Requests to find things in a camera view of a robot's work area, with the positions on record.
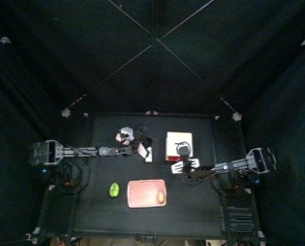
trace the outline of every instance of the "green toy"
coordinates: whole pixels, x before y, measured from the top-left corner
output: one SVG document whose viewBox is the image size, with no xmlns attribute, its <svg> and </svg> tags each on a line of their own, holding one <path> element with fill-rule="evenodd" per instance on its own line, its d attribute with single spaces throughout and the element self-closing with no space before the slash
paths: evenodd
<svg viewBox="0 0 305 246">
<path fill-rule="evenodd" d="M 119 195 L 119 185 L 117 183 L 113 183 L 110 187 L 110 196 L 118 197 L 118 195 Z"/>
</svg>

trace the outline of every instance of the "pink tray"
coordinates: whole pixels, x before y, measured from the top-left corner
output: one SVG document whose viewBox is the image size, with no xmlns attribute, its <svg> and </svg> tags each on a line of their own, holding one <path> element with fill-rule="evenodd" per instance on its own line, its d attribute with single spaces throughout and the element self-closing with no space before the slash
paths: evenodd
<svg viewBox="0 0 305 246">
<path fill-rule="evenodd" d="M 163 202 L 158 201 L 159 192 L 163 193 Z M 149 207 L 165 206 L 166 205 L 165 181 L 163 180 L 130 181 L 127 183 L 127 205 L 130 208 L 149 208 Z"/>
</svg>

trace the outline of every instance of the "ceiling pole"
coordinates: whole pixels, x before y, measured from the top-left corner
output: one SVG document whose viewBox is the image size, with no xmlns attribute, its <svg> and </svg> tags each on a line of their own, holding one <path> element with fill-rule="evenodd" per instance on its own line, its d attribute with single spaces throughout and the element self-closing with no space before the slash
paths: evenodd
<svg viewBox="0 0 305 246">
<path fill-rule="evenodd" d="M 162 40 L 165 37 L 167 37 L 212 3 L 214 0 L 210 0 L 161 38 Z"/>
</svg>

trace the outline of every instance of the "black table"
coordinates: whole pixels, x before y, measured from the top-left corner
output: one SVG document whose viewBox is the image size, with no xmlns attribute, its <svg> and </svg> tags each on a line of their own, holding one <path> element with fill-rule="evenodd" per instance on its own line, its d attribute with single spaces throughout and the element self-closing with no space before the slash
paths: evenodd
<svg viewBox="0 0 305 246">
<path fill-rule="evenodd" d="M 75 160 L 90 170 L 87 186 L 77 194 L 46 191 L 39 226 L 45 235 L 224 238 L 221 198 L 209 182 L 182 183 L 165 161 L 167 132 L 193 134 L 193 154 L 202 165 L 241 159 L 246 155 L 241 124 L 230 116 L 90 112 L 65 119 L 58 141 L 71 146 L 121 147 L 118 127 L 147 127 L 153 139 L 153 163 L 139 155 L 109 160 Z M 165 207 L 131 209 L 126 201 L 129 181 L 162 179 L 166 182 Z M 119 197 L 111 198 L 111 183 L 119 184 Z"/>
</svg>

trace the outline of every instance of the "black curtain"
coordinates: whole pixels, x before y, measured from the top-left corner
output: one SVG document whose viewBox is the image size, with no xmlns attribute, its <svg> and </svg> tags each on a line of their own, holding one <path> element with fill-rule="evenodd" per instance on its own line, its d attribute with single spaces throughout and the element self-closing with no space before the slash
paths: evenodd
<svg viewBox="0 0 305 246">
<path fill-rule="evenodd" d="M 24 69 L 11 44 L 0 43 L 0 242 L 35 229 L 43 190 L 28 146 L 57 137 L 61 112 Z"/>
<path fill-rule="evenodd" d="M 257 193 L 264 232 L 277 245 L 305 245 L 305 49 L 245 118 L 248 147 L 270 147 L 278 159 Z"/>
</svg>

